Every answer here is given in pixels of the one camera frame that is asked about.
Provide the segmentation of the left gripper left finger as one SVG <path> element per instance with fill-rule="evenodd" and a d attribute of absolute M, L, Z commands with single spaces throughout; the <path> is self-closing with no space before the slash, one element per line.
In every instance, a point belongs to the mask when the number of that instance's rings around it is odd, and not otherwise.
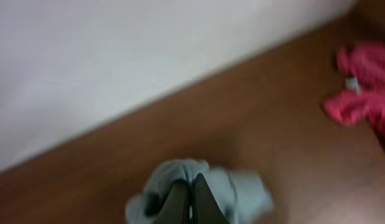
<path fill-rule="evenodd" d="M 190 190 L 188 182 L 176 180 L 172 183 L 163 206 L 153 224 L 188 224 Z"/>

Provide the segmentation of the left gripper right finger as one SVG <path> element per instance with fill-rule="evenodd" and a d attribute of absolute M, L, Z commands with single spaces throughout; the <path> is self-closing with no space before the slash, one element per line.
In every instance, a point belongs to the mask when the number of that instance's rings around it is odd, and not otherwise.
<path fill-rule="evenodd" d="M 222 214 L 203 174 L 199 173 L 192 183 L 192 223 L 228 224 Z"/>

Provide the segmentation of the light teal t-shirt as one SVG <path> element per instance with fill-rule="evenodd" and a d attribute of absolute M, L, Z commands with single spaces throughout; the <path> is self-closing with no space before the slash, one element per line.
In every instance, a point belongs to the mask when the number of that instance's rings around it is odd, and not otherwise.
<path fill-rule="evenodd" d="M 127 223 L 253 223 L 274 208 L 255 172 L 210 167 L 207 161 L 161 163 L 126 204 Z"/>

